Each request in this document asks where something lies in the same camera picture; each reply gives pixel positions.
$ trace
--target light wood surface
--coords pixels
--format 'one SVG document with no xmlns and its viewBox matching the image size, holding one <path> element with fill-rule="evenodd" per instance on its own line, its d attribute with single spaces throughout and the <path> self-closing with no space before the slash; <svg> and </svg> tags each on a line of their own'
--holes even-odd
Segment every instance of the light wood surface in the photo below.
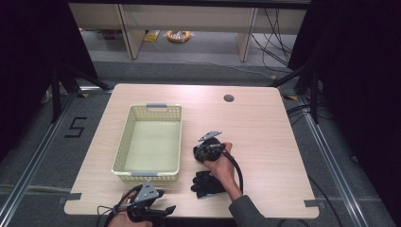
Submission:
<svg viewBox="0 0 401 227">
<path fill-rule="evenodd" d="M 235 100 L 225 101 L 226 95 Z M 226 193 L 198 200 L 190 190 L 195 173 L 206 169 L 193 157 L 198 138 L 208 131 L 223 131 L 217 139 L 234 144 L 232 154 L 242 170 L 244 194 L 266 218 L 319 215 L 317 207 L 305 207 L 304 201 L 315 197 L 277 89 L 158 84 L 115 86 L 71 191 L 82 193 L 81 198 L 65 204 L 67 214 L 94 215 L 99 205 L 112 207 L 136 185 L 122 183 L 111 169 L 129 107 L 143 103 L 183 106 L 179 180 L 155 184 L 166 193 L 153 209 L 177 205 L 172 217 L 231 217 Z"/>
</svg>

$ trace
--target gray sleeve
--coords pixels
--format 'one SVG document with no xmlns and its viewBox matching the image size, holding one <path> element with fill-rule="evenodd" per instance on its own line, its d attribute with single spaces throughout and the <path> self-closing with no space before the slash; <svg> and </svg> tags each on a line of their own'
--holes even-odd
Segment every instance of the gray sleeve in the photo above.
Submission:
<svg viewBox="0 0 401 227">
<path fill-rule="evenodd" d="M 265 227 L 268 223 L 248 196 L 242 196 L 230 205 L 229 210 L 238 227 Z"/>
</svg>

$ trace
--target black glove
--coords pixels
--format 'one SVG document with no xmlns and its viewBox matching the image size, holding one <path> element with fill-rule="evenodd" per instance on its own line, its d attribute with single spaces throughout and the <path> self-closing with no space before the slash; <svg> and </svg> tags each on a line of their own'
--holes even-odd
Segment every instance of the black glove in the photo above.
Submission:
<svg viewBox="0 0 401 227">
<path fill-rule="evenodd" d="M 197 193 L 198 199 L 225 192 L 220 181 L 217 178 L 210 176 L 210 171 L 197 172 L 197 175 L 192 182 L 194 185 L 191 186 L 191 190 Z"/>
</svg>

